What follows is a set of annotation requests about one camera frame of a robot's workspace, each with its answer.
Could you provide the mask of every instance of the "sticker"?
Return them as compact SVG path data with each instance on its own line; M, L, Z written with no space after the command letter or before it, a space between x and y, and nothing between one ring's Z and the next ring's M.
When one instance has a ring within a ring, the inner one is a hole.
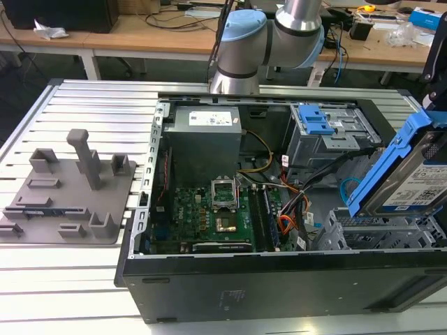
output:
M285 168L288 168L288 156L282 155L281 162L282 162L282 166L284 166Z
M306 250L306 241L298 236L298 239L296 240L296 244L300 246L302 250Z
M307 225L314 225L314 213L311 213L310 211L307 212L305 216L305 223Z
M447 165L421 164L385 201L384 206L427 206L447 191Z
M397 206L395 211L406 211L410 206Z
M340 121L329 121L329 126L331 127L343 127L343 123Z
M231 112L190 112L190 126L231 126Z
M23 214L28 214L28 215L44 215L44 213L42 211L24 211Z

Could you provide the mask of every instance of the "power supply label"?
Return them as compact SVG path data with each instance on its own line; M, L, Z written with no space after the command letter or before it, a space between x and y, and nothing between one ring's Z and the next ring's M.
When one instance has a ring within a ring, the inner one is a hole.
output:
M447 165L421 164L383 204L405 211L410 206L428 206L447 190Z
M190 112L190 126L232 126L231 112Z

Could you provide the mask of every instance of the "slotted aluminum surface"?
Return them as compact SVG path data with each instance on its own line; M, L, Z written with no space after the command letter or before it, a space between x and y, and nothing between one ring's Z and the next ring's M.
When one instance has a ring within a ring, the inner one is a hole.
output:
M123 152L139 167L124 218L136 206L158 92L205 93L204 84L88 82L66 80L48 87L26 119L0 149L0 208L13 199L37 147L75 158L65 143L72 128L86 128L100 158ZM297 97L371 98L399 128L418 109L396 91L261 87L262 94ZM447 334L447 290L396 315L286 320L248 320L147 326L125 289L113 285L122 242L97 247L0 245L0 334Z

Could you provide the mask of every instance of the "expansion slot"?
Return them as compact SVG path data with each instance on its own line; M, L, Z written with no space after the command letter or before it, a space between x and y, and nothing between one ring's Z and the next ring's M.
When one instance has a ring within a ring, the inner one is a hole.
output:
M264 191L249 191L251 224L254 231L256 251L274 251L272 233L270 232L268 208Z

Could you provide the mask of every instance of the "workbench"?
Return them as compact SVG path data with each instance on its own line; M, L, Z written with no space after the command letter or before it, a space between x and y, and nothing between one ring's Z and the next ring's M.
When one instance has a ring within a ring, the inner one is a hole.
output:
M433 10L447 10L444 3L423 3L404 1L403 6L424 6ZM157 17L167 20L179 13L162 13ZM109 34L72 32L68 38L44 40L32 30L8 27L19 44L30 53L72 54L81 57L89 80L100 80L97 56L133 57L139 59L177 59L189 61L207 61L214 44L217 21L210 20L204 24L210 29L192 32L176 32L150 27L143 22L143 16L121 15ZM179 17L169 22L168 26L194 22L192 17ZM429 47L417 45L415 48L395 47L385 44L386 31L372 29L367 41L351 40L345 32L342 45L348 50L349 63L346 68L356 70L378 70L403 73L422 73L427 61ZM0 50L19 52L12 38L0 25ZM318 86L324 70L335 56L334 50L323 49L314 64L314 70L308 86Z
M159 92L205 93L204 84L53 81L0 149L0 208L31 170L35 148L75 158L72 128L89 131L101 159L122 152L137 162L122 228L136 193ZM420 108L396 91L261 86L262 94L372 99L394 128ZM421 334L447 332L447 290L400 314L146 325L127 289L113 285L123 229L109 246L0 244L0 334Z

